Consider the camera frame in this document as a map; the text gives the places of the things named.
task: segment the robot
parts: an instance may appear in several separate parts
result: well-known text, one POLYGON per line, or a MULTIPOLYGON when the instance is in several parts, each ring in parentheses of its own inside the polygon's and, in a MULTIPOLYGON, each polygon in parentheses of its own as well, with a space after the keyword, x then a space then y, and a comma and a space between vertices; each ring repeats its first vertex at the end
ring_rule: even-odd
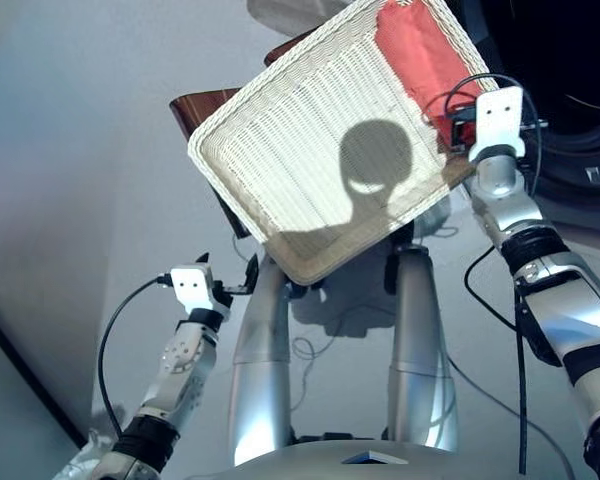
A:
MULTIPOLYGON (((522 98, 517 86, 478 97, 476 141, 469 151, 476 169, 465 187, 509 266, 518 328, 534 354, 562 366, 573 386, 586 425, 584 457, 600 478, 600 280, 525 190, 517 162, 525 154, 522 98)), ((397 296, 397 309, 386 438, 295 438, 287 307, 297 286, 265 257, 259 267, 252 259, 243 286, 225 288, 214 281, 208 258, 201 258, 171 270, 170 283, 188 318, 166 345, 140 409, 91 478, 160 478, 201 401, 218 331, 236 294, 251 299, 234 355, 229 440, 235 468, 218 479, 503 478, 449 453, 457 448, 457 412, 431 259, 413 243, 412 226, 393 234, 391 242, 385 285, 397 296), (366 465, 352 470, 351 464, 366 465)))

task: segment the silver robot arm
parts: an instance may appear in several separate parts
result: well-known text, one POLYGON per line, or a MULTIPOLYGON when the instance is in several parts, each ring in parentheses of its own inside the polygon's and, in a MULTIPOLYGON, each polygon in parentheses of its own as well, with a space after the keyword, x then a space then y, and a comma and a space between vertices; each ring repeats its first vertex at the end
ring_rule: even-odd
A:
MULTIPOLYGON (((515 142, 507 140, 511 134, 487 132, 480 138, 481 125, 489 122, 481 100, 489 105, 490 115, 500 110, 504 114, 512 100, 506 91, 516 88, 478 98, 479 148, 474 146, 470 154, 476 175, 466 186, 474 212, 509 265, 522 299, 516 305, 519 327, 538 358, 563 366, 568 374, 586 426, 584 457, 600 478, 600 280, 525 192, 516 168, 521 156, 518 130, 515 142)), ((518 110, 521 93, 516 92, 518 110)))
POLYGON ((178 323, 139 410, 112 451, 95 468, 92 480, 160 478, 180 433, 200 404, 205 381, 216 361, 217 333, 229 317, 231 295, 248 294, 253 289, 255 262, 254 258, 250 263, 251 275, 247 269, 245 286, 235 288, 224 288, 213 280, 206 258, 171 270, 176 297, 188 319, 178 323))

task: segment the cable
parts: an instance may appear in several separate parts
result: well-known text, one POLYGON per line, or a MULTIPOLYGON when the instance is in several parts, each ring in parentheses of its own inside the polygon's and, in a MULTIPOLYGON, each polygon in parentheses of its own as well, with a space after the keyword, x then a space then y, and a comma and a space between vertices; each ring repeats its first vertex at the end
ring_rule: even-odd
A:
POLYGON ((580 100, 579 98, 576 98, 573 95, 569 95, 567 93, 565 93, 564 96, 573 102, 579 103, 580 105, 584 105, 585 107, 589 107, 594 110, 600 110, 600 105, 594 105, 593 103, 585 102, 584 100, 580 100))
POLYGON ((126 307, 127 304, 131 300, 133 300, 134 297, 136 297, 143 290, 146 290, 153 284, 163 283, 161 281, 161 279, 164 277, 165 276, 162 275, 160 277, 153 278, 153 279, 149 280, 148 282, 144 283, 143 285, 141 285, 140 287, 138 287, 137 289, 135 289, 133 292, 131 292, 129 294, 129 296, 127 296, 127 298, 125 298, 122 301, 122 303, 120 305, 118 305, 118 308, 116 308, 116 311, 113 312, 113 315, 111 315, 111 318, 109 319, 109 322, 107 323, 107 326, 104 329, 104 334, 102 335, 102 340, 100 341, 100 347, 98 348, 98 385, 100 386, 100 394, 102 395, 104 409, 107 412, 107 416, 109 417, 109 420, 111 420, 111 425, 113 425, 113 429, 115 430, 118 438, 120 438, 120 436, 122 435, 122 429, 120 428, 120 423, 118 422, 118 419, 116 418, 116 414, 113 411, 113 407, 111 406, 111 402, 109 401, 109 394, 107 393, 107 386, 104 383, 104 367, 103 367, 104 349, 105 349, 105 346, 107 345, 107 340, 109 339, 109 334, 111 333, 113 324, 115 323, 116 319, 118 318, 118 315, 120 315, 120 312, 122 312, 122 309, 124 309, 124 307, 126 307))
MULTIPOLYGON (((320 348, 319 350, 316 351, 315 348, 314 348, 314 346, 313 346, 313 344, 311 343, 311 341, 309 339, 307 339, 306 337, 295 337, 293 339, 293 341, 291 342, 291 348, 292 348, 293 354, 297 358, 299 358, 301 360, 307 360, 307 361, 309 361, 309 364, 305 367, 305 370, 304 370, 303 375, 302 375, 302 393, 300 395, 300 399, 299 399, 298 402, 296 402, 296 404, 294 405, 294 407, 291 409, 292 411, 298 409, 298 407, 300 406, 300 404, 302 403, 302 401, 304 400, 304 398, 306 396, 306 392, 307 392, 307 377, 309 375, 309 372, 311 372, 311 370, 313 369, 313 366, 315 364, 315 360, 320 355, 322 355, 323 353, 325 353, 327 351, 327 349, 329 347, 331 347, 331 345, 334 343, 334 341, 336 340, 337 335, 340 333, 342 325, 344 324, 345 315, 347 315, 351 311, 356 310, 358 308, 368 308, 370 310, 381 312, 381 313, 383 313, 385 315, 390 315, 392 317, 395 316, 395 312, 394 311, 391 311, 391 310, 386 309, 386 308, 377 307, 375 305, 366 305, 366 304, 356 305, 356 306, 353 306, 353 307, 345 310, 340 315, 338 315, 335 318, 333 318, 332 320, 330 320, 330 321, 338 320, 338 326, 336 327, 336 331, 334 332, 334 336, 331 339, 329 339, 329 341, 322 348, 320 348), (303 350, 302 348, 300 348, 300 346, 299 346, 300 343, 304 343, 307 346, 307 350, 303 350)), ((518 412, 516 412, 512 408, 508 407, 504 402, 498 400, 496 397, 494 397, 493 395, 491 395, 489 392, 487 392, 482 387, 480 387, 480 385, 478 385, 476 382, 474 382, 471 379, 471 377, 469 377, 466 373, 464 373, 460 369, 460 367, 458 367, 458 365, 456 364, 456 362, 449 355, 447 355, 447 358, 449 360, 449 364, 451 365, 451 367, 453 367, 453 369, 456 372, 458 372, 458 375, 460 375, 462 377, 462 379, 464 381, 466 381, 478 393, 480 393, 481 395, 485 396, 486 398, 488 398, 493 403, 495 403, 496 405, 500 406, 501 408, 503 408, 504 410, 506 410, 510 414, 514 415, 516 418, 520 418, 520 414, 518 414, 518 412)), ((551 437, 551 435, 549 435, 545 430, 542 429, 542 427, 540 427, 536 423, 534 423, 534 422, 532 422, 532 421, 530 421, 528 419, 525 420, 525 423, 528 424, 537 433, 539 433, 540 436, 547 441, 547 443, 551 446, 551 448, 553 449, 553 451, 558 455, 558 457, 560 458, 560 462, 562 463, 562 466, 564 467, 564 470, 565 470, 567 478, 569 480, 575 480, 576 477, 575 477, 575 474, 573 472, 573 467, 571 466, 571 463, 569 462, 569 459, 568 459, 567 455, 564 453, 564 451, 562 450, 562 448, 560 448, 560 445, 558 445, 558 443, 553 439, 553 437, 551 437)))
POLYGON ((511 85, 520 87, 522 89, 522 93, 524 95, 524 100, 527 102, 527 107, 529 108, 529 112, 531 113, 531 119, 533 121, 534 130, 536 132, 536 147, 537 147, 536 169, 535 169, 533 180, 532 180, 532 182, 528 188, 528 192, 527 192, 529 194, 529 196, 533 198, 533 196, 536 193, 536 188, 538 187, 538 179, 540 178, 540 170, 542 169, 542 149, 543 149, 543 147, 542 147, 542 129, 540 126, 540 119, 538 118, 538 111, 536 109, 535 104, 533 103, 533 100, 531 99, 531 94, 529 94, 529 92, 527 90, 525 90, 525 88, 522 86, 522 84, 520 82, 518 82, 513 77, 510 77, 508 75, 503 75, 501 73, 478 73, 476 75, 471 75, 469 77, 466 77, 466 78, 460 80, 460 82, 458 82, 456 84, 456 86, 453 87, 451 89, 451 91, 449 92, 449 94, 447 95, 447 98, 444 101, 445 117, 449 117, 449 115, 450 115, 449 102, 451 101, 451 98, 454 95, 456 95, 458 93, 458 91, 463 86, 465 86, 467 83, 473 82, 474 80, 480 80, 481 78, 495 78, 498 80, 505 80, 505 81, 509 82, 511 85))
POLYGON ((240 257, 244 263, 249 263, 249 259, 244 256, 244 254, 238 248, 238 236, 234 233, 233 237, 231 237, 231 244, 233 245, 233 251, 236 252, 236 255, 240 257))
POLYGON ((505 327, 509 328, 510 330, 513 330, 514 332, 516 331, 516 327, 506 318, 504 318, 502 315, 500 315, 491 305, 489 305, 487 303, 486 300, 484 300, 480 295, 478 295, 475 290, 473 290, 473 288, 471 288, 471 285, 469 285, 469 277, 471 276, 471 272, 473 271, 474 268, 476 268, 478 266, 478 264, 480 262, 482 262, 482 260, 484 260, 485 258, 487 258, 489 256, 489 254, 491 252, 493 252, 495 250, 495 247, 489 247, 487 249, 486 252, 484 252, 482 255, 480 255, 478 258, 476 258, 473 263, 471 265, 469 265, 469 268, 467 268, 467 270, 464 272, 464 288, 467 289, 467 291, 469 292, 469 294, 475 298, 480 305, 482 305, 484 308, 486 308, 489 313, 491 313, 491 315, 493 315, 494 317, 496 317, 500 323, 502 323, 505 327))
POLYGON ((331 323, 331 322, 334 322, 337 320, 338 325, 336 326, 333 336, 319 350, 316 351, 316 349, 313 346, 313 343, 311 343, 311 340, 309 340, 306 337, 301 337, 301 336, 294 337, 294 339, 291 341, 291 351, 296 356, 296 358, 309 362, 307 364, 307 366, 304 368, 304 371, 302 372, 302 387, 301 387, 300 398, 294 404, 294 406, 291 407, 292 412, 294 412, 298 408, 300 408, 300 405, 302 405, 302 402, 304 402, 304 399, 307 395, 307 379, 309 377, 309 373, 311 373, 311 370, 313 369, 316 359, 318 357, 320 357, 320 355, 325 353, 329 349, 329 347, 331 347, 331 345, 333 345, 333 342, 335 342, 336 337, 340 334, 342 326, 344 325, 346 315, 348 315, 352 311, 357 310, 359 308, 368 308, 369 310, 375 310, 377 312, 382 312, 386 315, 395 316, 395 312, 392 312, 391 310, 387 310, 386 308, 376 307, 375 305, 365 305, 365 304, 354 305, 350 308, 347 308, 342 313, 340 313, 339 315, 335 316, 334 318, 332 318, 331 320, 329 320, 327 322, 327 323, 331 323), (307 350, 302 349, 300 347, 300 344, 304 344, 307 347, 307 350))
MULTIPOLYGON (((491 395, 489 392, 487 392, 486 390, 484 390, 480 385, 478 385, 476 382, 474 382, 471 377, 469 377, 469 375, 467 375, 466 373, 464 373, 460 367, 458 367, 458 365, 456 364, 456 362, 453 360, 453 358, 451 358, 449 355, 447 355, 447 359, 449 360, 449 364, 451 365, 451 367, 458 373, 458 375, 460 375, 460 377, 462 377, 462 379, 467 382, 469 384, 469 386, 471 386, 474 390, 476 390, 478 393, 480 393, 481 395, 483 395, 484 397, 488 398, 489 400, 491 400, 493 403, 495 403, 496 405, 498 405, 499 407, 503 408, 504 410, 506 410, 507 412, 509 412, 511 415, 514 415, 516 418, 519 418, 520 415, 518 414, 518 412, 516 412, 513 408, 510 408, 508 405, 506 405, 504 402, 502 402, 501 400, 497 399, 496 397, 494 397, 493 395, 491 395)), ((571 466, 571 462, 569 462, 569 458, 567 457, 567 455, 564 453, 564 451, 562 450, 562 448, 560 448, 560 445, 558 445, 558 443, 551 437, 551 435, 549 435, 545 430, 542 429, 542 427, 540 427, 539 425, 537 425, 536 423, 532 422, 531 420, 527 420, 527 424, 533 429, 535 430, 537 433, 540 434, 540 436, 542 438, 544 438, 547 443, 551 446, 551 448, 553 449, 553 451, 558 455, 558 457, 560 458, 560 462, 562 463, 562 466, 564 467, 564 471, 565 474, 567 476, 567 478, 569 480, 576 480, 576 475, 573 471, 573 467, 571 466)))
MULTIPOLYGON (((515 305, 522 299, 515 292, 515 305)), ((522 342, 522 328, 516 319, 516 352, 518 354, 518 395, 520 400, 520 444, 518 446, 518 473, 527 474, 527 374, 524 368, 524 344, 522 342)))
MULTIPOLYGON (((519 326, 515 326, 498 313, 491 305, 489 305, 480 295, 478 295, 469 285, 469 277, 473 269, 484 260, 491 252, 495 250, 495 247, 491 246, 480 255, 474 262, 467 268, 464 274, 464 286, 467 291, 475 298, 480 304, 486 308, 495 318, 497 318, 503 325, 516 332, 516 348, 517 348, 517 359, 518 359, 518 384, 519 384, 519 396, 520 396, 520 438, 519 438, 519 449, 518 449, 518 472, 521 475, 525 475, 527 471, 527 377, 524 368, 524 345, 522 342, 522 331, 519 326)), ((515 302, 521 301, 518 293, 515 294, 515 302)))

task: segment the red cloth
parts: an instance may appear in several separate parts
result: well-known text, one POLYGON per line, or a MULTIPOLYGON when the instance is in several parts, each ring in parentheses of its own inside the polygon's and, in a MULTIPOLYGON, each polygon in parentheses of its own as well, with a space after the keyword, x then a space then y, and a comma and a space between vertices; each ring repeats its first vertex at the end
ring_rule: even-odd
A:
MULTIPOLYGON (((377 16, 375 41, 398 76, 407 94, 451 145, 451 122, 444 117, 444 101, 460 80, 470 75, 460 56, 442 33, 422 0, 400 6, 388 0, 377 16)), ((462 87, 472 98, 482 91, 475 82, 462 87)), ((449 109, 472 103, 466 95, 455 95, 449 109)))

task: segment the white wicker tray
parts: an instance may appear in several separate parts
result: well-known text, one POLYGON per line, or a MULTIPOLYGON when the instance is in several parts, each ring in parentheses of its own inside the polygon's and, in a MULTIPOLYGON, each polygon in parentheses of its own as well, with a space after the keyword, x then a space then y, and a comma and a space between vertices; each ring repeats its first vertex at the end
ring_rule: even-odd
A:
MULTIPOLYGON (((442 0, 426 0, 470 73, 487 71, 442 0)), ((294 281, 310 284, 444 197, 470 171, 374 42, 359 0, 209 117, 189 155, 294 281)))

